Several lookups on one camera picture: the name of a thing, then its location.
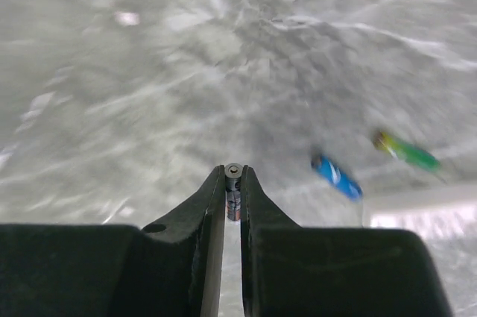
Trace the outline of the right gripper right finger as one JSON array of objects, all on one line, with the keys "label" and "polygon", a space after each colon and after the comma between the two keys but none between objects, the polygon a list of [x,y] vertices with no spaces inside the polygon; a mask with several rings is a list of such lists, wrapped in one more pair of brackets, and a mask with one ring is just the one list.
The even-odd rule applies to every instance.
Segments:
[{"label": "right gripper right finger", "polygon": [[241,175],[246,316],[450,316],[428,248],[414,232],[301,227]]}]

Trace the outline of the black orange AAA battery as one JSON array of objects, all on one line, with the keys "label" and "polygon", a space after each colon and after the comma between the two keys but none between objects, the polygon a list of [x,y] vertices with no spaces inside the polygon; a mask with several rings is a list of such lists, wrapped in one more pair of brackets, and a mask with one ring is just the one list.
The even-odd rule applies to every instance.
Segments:
[{"label": "black orange AAA battery", "polygon": [[241,220],[241,175],[243,167],[237,163],[225,166],[227,218],[234,223]]}]

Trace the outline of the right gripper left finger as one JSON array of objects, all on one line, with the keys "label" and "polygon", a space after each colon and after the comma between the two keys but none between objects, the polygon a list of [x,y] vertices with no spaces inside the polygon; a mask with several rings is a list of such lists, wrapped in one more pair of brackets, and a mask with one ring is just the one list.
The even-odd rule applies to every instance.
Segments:
[{"label": "right gripper left finger", "polygon": [[144,228],[1,226],[3,316],[216,316],[224,167]]}]

